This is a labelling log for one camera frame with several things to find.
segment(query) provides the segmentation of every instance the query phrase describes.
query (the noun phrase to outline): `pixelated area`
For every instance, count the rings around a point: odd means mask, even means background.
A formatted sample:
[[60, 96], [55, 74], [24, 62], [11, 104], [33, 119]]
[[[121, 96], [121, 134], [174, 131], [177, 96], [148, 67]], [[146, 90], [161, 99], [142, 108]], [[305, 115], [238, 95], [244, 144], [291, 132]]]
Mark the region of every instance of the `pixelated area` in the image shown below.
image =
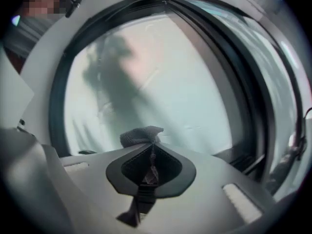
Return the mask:
[[64, 14], [70, 0], [25, 0], [22, 6], [24, 16], [40, 16], [47, 14]]

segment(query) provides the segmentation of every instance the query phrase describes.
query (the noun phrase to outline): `gray fabric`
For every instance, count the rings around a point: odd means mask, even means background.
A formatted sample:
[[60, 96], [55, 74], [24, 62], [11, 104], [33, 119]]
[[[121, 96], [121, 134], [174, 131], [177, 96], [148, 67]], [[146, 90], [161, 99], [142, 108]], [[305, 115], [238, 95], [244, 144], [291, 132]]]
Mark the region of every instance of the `gray fabric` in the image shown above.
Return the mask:
[[134, 128], [120, 135], [120, 143], [123, 148], [142, 143], [157, 143], [160, 142], [157, 135], [163, 131], [163, 128], [155, 126]]
[[[142, 143], [157, 143], [160, 142], [160, 139], [157, 135], [163, 131], [163, 128], [155, 126], [134, 128], [120, 135], [120, 143], [124, 148]], [[151, 167], [143, 180], [143, 182], [146, 182], [149, 185], [158, 183], [158, 171], [154, 164], [155, 158], [156, 154], [153, 150], [149, 160]]]

